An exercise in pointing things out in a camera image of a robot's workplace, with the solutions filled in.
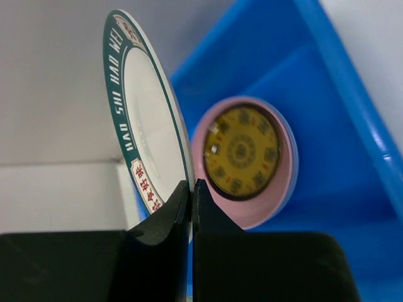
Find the pink plastic plate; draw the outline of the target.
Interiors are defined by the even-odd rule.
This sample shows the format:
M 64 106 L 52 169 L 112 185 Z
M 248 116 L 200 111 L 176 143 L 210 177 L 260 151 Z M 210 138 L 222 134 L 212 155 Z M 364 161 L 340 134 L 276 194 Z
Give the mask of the pink plastic plate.
M 245 201 L 233 201 L 221 196 L 209 183 L 203 168 L 203 143 L 211 122 L 224 110 L 240 104 L 258 106 L 275 121 L 281 139 L 280 161 L 267 188 Z M 214 104 L 201 118 L 191 139 L 191 151 L 196 178 L 207 183 L 215 204 L 239 227 L 252 229 L 277 215 L 288 203 L 298 177 L 298 148 L 294 134 L 284 116 L 271 104 L 249 96 L 224 99 Z

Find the yellow patterned small plate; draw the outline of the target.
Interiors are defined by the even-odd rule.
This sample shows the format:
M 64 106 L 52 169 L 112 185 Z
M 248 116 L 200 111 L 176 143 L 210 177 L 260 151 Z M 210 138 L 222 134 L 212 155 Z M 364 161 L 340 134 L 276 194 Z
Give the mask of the yellow patterned small plate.
M 275 121 L 262 108 L 240 104 L 221 112 L 208 127 L 203 168 L 221 196 L 245 201 L 263 192 L 280 161 Z

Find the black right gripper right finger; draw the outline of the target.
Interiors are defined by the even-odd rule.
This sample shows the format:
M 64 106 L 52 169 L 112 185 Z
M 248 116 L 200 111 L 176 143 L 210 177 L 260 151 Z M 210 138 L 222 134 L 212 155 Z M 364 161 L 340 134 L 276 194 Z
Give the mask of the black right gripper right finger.
M 359 301 L 338 242 L 317 232 L 247 232 L 214 202 L 193 195 L 195 301 Z

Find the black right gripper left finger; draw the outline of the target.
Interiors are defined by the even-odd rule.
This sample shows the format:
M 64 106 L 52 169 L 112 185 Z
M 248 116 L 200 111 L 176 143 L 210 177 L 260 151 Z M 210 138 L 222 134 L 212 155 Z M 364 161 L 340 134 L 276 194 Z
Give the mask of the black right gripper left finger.
M 189 187 L 130 230 L 1 235 L 2 301 L 185 301 Z

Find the green rimmed white plate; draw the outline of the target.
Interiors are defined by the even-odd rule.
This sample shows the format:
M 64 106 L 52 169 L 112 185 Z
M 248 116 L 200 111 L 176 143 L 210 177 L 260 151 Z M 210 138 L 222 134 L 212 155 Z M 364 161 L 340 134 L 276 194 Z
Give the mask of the green rimmed white plate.
M 103 72 L 118 143 L 148 217 L 168 202 L 178 182 L 194 190 L 195 170 L 171 82 L 143 29 L 122 9 L 106 17 Z

